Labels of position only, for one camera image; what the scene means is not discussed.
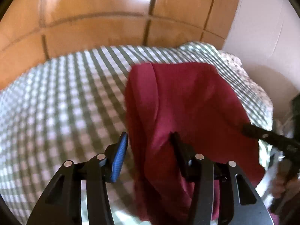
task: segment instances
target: round rivet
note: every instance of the round rivet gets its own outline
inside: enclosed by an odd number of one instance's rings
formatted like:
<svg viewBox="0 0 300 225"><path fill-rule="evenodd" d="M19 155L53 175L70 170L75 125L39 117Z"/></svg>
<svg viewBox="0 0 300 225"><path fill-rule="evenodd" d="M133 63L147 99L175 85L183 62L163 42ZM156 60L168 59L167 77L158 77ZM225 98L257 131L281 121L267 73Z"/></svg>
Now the round rivet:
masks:
<svg viewBox="0 0 300 225"><path fill-rule="evenodd" d="M236 167L236 162L235 161L229 161L228 164L231 167Z"/></svg>
<svg viewBox="0 0 300 225"><path fill-rule="evenodd" d="M104 160L106 158L106 155L105 154L99 154L98 156L97 156L97 159L98 160Z"/></svg>
<svg viewBox="0 0 300 225"><path fill-rule="evenodd" d="M196 159L198 160L203 160L204 159L204 156L202 154L196 154Z"/></svg>
<svg viewBox="0 0 300 225"><path fill-rule="evenodd" d="M65 163L64 163L64 166L65 167L69 167L69 166L71 166L72 165L72 162L71 161L66 161Z"/></svg>

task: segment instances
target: white wall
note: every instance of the white wall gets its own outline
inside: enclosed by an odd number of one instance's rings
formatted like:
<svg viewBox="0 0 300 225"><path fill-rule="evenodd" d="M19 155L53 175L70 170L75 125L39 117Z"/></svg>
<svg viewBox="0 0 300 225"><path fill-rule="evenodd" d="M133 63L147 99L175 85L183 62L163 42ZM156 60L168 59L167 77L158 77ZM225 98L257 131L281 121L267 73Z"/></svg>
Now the white wall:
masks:
<svg viewBox="0 0 300 225"><path fill-rule="evenodd" d="M283 120L300 91L300 19L288 0L240 0L223 47L238 56Z"/></svg>

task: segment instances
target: checkered tablecloth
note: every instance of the checkered tablecloth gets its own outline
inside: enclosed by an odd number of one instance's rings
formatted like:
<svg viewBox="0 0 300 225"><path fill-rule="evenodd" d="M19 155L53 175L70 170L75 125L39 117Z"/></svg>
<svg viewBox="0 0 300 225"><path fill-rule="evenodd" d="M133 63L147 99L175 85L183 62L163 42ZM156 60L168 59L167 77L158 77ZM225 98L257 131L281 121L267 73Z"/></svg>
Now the checkered tablecloth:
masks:
<svg viewBox="0 0 300 225"><path fill-rule="evenodd" d="M126 130L123 92L131 65L142 62L214 65L251 122L272 128L272 112L208 44L100 47L51 59L0 94L0 193L22 224L65 160L88 161ZM261 164L267 163L268 153L269 147L260 143ZM141 223L133 215L133 168L129 148L119 180L107 184L115 224ZM86 222L84 182L81 199Z"/></svg>

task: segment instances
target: folded garment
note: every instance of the folded garment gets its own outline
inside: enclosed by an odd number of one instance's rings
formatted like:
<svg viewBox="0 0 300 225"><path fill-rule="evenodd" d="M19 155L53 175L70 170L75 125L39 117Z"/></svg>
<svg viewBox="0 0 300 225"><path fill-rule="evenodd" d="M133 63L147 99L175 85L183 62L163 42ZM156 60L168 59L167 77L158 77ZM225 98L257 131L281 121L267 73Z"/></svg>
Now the folded garment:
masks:
<svg viewBox="0 0 300 225"><path fill-rule="evenodd" d="M136 167L135 195L141 220L185 224L194 185L182 178L169 133L212 161L234 160L256 186L264 175L257 140L241 134L249 119L239 99L202 63L132 67L125 90L127 128ZM218 216L215 187L213 219Z"/></svg>

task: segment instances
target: maroon fabric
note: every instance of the maroon fabric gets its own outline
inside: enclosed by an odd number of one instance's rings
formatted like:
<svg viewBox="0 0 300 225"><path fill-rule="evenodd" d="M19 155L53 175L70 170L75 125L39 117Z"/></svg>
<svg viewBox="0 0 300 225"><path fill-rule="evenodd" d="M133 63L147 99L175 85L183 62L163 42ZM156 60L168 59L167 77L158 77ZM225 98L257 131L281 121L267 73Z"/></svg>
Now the maroon fabric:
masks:
<svg viewBox="0 0 300 225"><path fill-rule="evenodd" d="M181 177L170 132L178 131L183 142L213 161L234 160L254 186L262 179L257 140L240 133L241 125L249 122L247 114L214 66L133 66L125 102L141 220L154 225L186 222L194 186ZM215 194L213 219L218 216L218 188Z"/></svg>

